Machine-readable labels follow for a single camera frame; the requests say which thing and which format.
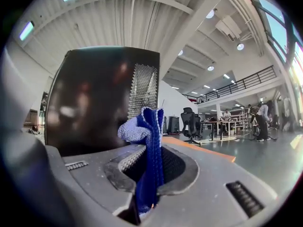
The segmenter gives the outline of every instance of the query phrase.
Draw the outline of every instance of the black pants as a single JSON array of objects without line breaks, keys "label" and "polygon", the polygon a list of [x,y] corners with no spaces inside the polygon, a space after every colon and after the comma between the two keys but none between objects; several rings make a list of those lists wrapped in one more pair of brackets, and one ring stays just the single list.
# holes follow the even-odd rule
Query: black pants
[{"label": "black pants", "polygon": [[268,139],[268,132],[267,132],[267,123],[264,120],[263,116],[261,115],[257,115],[256,114],[256,120],[259,124],[259,128],[260,128],[260,134],[257,137],[257,140],[267,140]]}]

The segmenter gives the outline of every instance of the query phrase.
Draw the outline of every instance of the person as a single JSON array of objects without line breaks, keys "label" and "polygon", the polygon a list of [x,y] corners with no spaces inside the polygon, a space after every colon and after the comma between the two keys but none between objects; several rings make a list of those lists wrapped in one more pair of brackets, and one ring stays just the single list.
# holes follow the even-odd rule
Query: person
[{"label": "person", "polygon": [[230,121],[232,119],[232,115],[230,112],[228,112],[228,109],[225,110],[225,113],[223,114],[224,121]]},{"label": "person", "polygon": [[248,122],[248,129],[251,131],[252,128],[252,106],[248,104],[248,110],[247,110],[247,122]]},{"label": "person", "polygon": [[288,97],[284,98],[283,100],[283,109],[282,109],[282,118],[283,118],[283,124],[282,124],[282,131],[289,131],[293,132],[293,122],[292,122],[292,115],[291,115],[291,104],[290,99]]},{"label": "person", "polygon": [[252,127],[255,120],[255,112],[250,104],[248,104],[248,119],[249,126]]},{"label": "person", "polygon": [[268,106],[266,104],[263,104],[260,102],[258,104],[258,112],[256,113],[256,120],[259,124],[260,128],[260,134],[257,137],[257,141],[263,142],[265,140],[270,140],[268,137],[268,131],[267,131],[267,122],[270,122],[270,119],[267,115],[268,113]]},{"label": "person", "polygon": [[[223,114],[223,121],[230,121],[232,119],[232,115],[230,112],[228,112],[228,109],[225,110]],[[223,131],[224,133],[227,133],[227,124],[223,125]]]}]

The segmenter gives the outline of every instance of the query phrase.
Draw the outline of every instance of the desk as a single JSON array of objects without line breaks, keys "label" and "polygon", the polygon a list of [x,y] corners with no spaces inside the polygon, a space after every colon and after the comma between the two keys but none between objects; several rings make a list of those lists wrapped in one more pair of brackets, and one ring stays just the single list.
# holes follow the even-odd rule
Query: desk
[{"label": "desk", "polygon": [[217,134],[219,133],[219,123],[221,124],[221,133],[220,133],[220,140],[222,140],[222,124],[227,123],[229,121],[213,121],[209,122],[212,124],[212,141],[214,140],[214,124],[217,124]]}]

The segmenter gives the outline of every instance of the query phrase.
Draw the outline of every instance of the black vent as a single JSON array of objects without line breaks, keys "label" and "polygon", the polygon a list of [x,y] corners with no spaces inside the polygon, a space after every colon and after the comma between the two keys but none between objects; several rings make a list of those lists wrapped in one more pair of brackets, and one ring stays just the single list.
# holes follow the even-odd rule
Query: black vent
[{"label": "black vent", "polygon": [[236,181],[226,184],[226,187],[235,197],[249,218],[264,209],[264,206],[247,190],[242,183]]}]

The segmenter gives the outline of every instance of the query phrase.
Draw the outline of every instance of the column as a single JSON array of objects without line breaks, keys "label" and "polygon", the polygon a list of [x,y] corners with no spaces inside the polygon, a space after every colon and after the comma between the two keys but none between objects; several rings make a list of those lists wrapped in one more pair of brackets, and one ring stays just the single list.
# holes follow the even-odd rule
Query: column
[{"label": "column", "polygon": [[[220,109],[220,104],[219,103],[216,104],[216,110],[217,110],[217,119],[219,121],[220,116],[221,116],[221,109]],[[217,135],[219,135],[219,123],[217,123]]]}]

